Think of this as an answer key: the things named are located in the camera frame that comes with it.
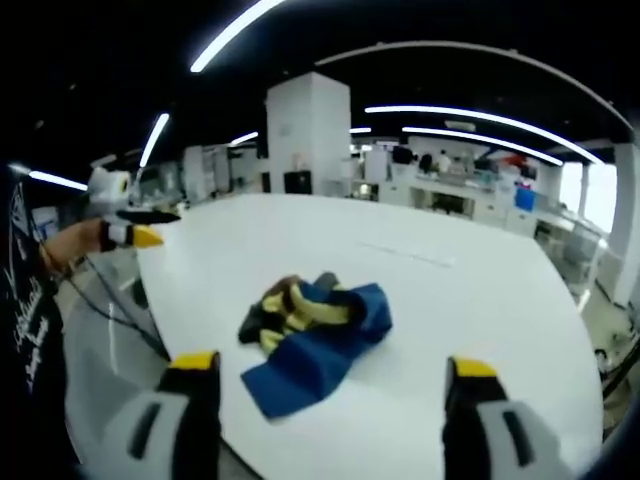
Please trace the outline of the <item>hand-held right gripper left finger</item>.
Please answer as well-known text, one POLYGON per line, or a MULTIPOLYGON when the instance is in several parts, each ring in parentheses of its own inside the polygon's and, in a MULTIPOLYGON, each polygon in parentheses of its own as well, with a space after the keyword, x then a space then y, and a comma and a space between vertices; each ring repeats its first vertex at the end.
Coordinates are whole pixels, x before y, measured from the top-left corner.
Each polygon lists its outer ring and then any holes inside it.
POLYGON ((99 479, 217 479, 221 440, 218 351, 176 357, 153 390, 109 420, 99 479))

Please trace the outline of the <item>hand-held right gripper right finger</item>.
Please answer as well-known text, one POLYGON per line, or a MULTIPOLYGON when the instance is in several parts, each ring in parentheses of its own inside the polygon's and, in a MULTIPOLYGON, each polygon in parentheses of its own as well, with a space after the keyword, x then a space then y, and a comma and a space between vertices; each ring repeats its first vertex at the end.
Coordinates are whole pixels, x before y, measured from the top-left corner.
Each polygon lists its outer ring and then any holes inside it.
POLYGON ((527 404, 509 398, 479 360, 447 360, 442 429, 444 478, 571 479, 559 440, 527 404))

